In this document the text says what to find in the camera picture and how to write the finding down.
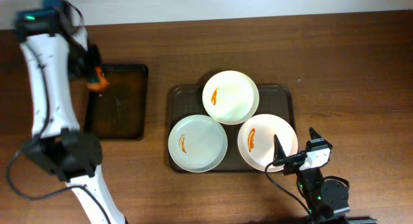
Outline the orange green scrub sponge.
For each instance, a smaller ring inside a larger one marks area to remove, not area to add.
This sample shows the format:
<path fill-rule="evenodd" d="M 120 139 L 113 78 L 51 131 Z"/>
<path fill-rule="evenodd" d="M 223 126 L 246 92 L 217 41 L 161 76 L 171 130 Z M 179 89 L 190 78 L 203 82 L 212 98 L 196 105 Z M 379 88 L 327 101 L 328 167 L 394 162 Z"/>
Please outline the orange green scrub sponge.
<path fill-rule="evenodd" d="M 90 78 L 86 87 L 92 92 L 101 92 L 109 86 L 109 82 L 106 79 L 101 66 L 95 67 L 95 74 Z"/>

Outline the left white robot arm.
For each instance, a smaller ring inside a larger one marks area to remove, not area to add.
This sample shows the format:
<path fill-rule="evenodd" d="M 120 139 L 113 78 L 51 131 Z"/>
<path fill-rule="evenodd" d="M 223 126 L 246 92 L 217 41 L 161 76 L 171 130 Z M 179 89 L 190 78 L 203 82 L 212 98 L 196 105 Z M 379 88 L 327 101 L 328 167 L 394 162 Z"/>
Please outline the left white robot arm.
<path fill-rule="evenodd" d="M 81 130 L 72 104 L 71 80 L 85 80 L 93 92 L 108 86 L 82 13 L 67 0 L 42 0 L 41 8 L 17 13 L 14 30 L 33 102 L 32 138 L 17 155 L 65 183 L 90 222 L 126 223 L 104 181 L 100 140 Z"/>

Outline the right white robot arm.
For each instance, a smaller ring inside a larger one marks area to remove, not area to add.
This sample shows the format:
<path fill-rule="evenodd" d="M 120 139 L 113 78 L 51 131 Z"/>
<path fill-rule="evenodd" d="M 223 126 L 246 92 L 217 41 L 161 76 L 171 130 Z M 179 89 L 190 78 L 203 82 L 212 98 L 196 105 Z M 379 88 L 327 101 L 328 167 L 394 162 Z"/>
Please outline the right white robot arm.
<path fill-rule="evenodd" d="M 279 138 L 275 135 L 274 158 L 273 162 L 265 167 L 266 177 L 271 178 L 268 174 L 271 166 L 282 166 L 284 175 L 297 176 L 296 187 L 305 202 L 275 181 L 272 183 L 305 209 L 309 223 L 377 223 L 378 221 L 372 218 L 347 218 L 346 214 L 350 212 L 349 182 L 337 176 L 323 176 L 321 173 L 321 167 L 330 161 L 333 146 L 313 128 L 309 128 L 309 134 L 310 140 L 306 143 L 306 149 L 291 156 L 286 156 Z"/>

